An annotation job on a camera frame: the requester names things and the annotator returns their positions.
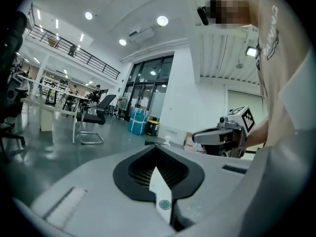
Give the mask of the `blue wrapped bundle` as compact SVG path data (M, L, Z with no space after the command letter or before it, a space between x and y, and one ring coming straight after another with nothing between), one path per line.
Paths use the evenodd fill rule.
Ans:
M128 124L128 131L135 135L143 135L149 112L147 110L133 107Z

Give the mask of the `black bin yellow lid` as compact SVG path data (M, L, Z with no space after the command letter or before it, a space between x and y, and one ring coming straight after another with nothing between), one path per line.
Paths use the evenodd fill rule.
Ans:
M150 136L157 136L160 123L154 120L148 120L145 133Z

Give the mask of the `white bucket red label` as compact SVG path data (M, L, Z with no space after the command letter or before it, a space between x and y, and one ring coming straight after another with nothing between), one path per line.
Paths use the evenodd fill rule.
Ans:
M190 132L187 132L187 134L186 134L186 139L185 139L185 143L184 143L184 150L186 152L190 152L190 153L196 153L197 152L196 143L193 142L193 140L192 140L192 133L190 133Z

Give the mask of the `rectangular ceiling lamp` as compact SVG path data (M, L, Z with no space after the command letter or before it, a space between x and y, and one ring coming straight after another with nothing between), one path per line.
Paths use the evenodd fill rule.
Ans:
M257 56L258 56L258 48L252 47L252 46L248 46L246 48L245 55L257 58Z

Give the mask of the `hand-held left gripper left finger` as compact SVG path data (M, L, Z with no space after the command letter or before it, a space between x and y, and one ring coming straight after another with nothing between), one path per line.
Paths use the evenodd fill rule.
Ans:
M175 230L153 202L130 199L113 171L132 149L91 160L52 185L31 206L15 198L21 213L47 237L167 237Z

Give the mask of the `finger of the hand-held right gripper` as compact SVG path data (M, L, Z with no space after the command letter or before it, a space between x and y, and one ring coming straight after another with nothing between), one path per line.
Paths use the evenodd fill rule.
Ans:
M209 128L192 134L192 141L202 145L223 145L229 137L232 137L233 130L227 128Z

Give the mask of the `person's beige printed shirt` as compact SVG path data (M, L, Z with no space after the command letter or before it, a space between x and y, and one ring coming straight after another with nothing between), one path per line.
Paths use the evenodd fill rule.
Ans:
M268 135L273 146L294 131L291 118L278 94L296 73L311 42L300 19L285 0L259 0L256 66L260 91L267 100Z

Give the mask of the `black-framed glass door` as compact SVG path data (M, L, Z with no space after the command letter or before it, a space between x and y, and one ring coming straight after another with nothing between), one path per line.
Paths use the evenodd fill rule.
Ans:
M163 56L133 65L123 94L127 98L126 121L131 118L134 108L148 111L149 118L154 121L160 119L173 57Z

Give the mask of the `black swivel office chair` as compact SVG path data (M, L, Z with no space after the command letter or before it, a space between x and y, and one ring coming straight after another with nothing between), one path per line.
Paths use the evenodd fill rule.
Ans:
M15 11L9 19L9 23L0 36L0 159L5 163L8 157L4 149L3 138L18 139L25 144L24 137L13 134L13 124L2 128L1 124L5 119L18 116L18 110L22 108L20 100L8 98L9 82L14 75L12 70L16 58L16 52L19 51L23 43L23 34L27 26L27 16L22 11Z

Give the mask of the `black balcony railing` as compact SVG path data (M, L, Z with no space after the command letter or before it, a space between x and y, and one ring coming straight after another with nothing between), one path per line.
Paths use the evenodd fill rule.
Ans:
M27 35L31 38L49 45L91 67L93 70L101 72L110 79L117 80L120 72L109 64L103 62L99 58L81 49L68 40L54 34L51 31L41 28L39 25L33 25L27 31Z

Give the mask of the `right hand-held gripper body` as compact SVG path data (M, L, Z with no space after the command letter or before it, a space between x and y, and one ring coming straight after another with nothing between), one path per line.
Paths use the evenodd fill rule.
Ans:
M255 120L248 106L232 109L227 115L219 118L216 126L232 129L232 137L225 138L226 142L223 145L202 145L202 147L208 155L242 158L245 153L245 142L254 126Z

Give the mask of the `person's right forearm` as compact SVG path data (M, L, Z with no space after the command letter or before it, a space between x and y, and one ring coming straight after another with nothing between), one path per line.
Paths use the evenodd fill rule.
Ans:
M250 131L247 140L245 142L245 147L253 147L259 144L264 144L267 141L269 128L269 119L265 118L261 123L257 124L252 131Z

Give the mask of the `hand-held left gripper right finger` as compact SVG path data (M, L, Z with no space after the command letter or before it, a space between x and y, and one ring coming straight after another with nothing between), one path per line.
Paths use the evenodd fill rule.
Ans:
M250 165L248 159L156 146L156 167L172 192L171 221L156 228L157 237L166 237L203 220L232 193Z

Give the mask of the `long white desk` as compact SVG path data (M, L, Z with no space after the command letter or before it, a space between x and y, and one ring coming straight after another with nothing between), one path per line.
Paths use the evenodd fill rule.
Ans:
M77 113L79 110L80 100L83 100L80 96L74 96L77 98L75 111L66 111L60 107L54 107L47 104L44 104L42 100L34 101L30 98L22 98L20 101L27 105L27 117L30 114L30 107L35 107L39 109L39 128L42 132L51 132L53 129L53 118L55 113L61 113L68 116L73 116L73 126L72 126L72 143L75 143L75 133L76 133L76 122L77 122Z

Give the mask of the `white air conditioner unit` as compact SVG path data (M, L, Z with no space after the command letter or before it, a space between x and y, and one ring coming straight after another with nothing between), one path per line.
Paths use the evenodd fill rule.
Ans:
M129 36L130 41L140 42L140 41L143 41L145 39L153 37L154 34L155 33L151 28L147 28L145 30L136 29L136 30L132 31L131 33L129 33L128 36Z

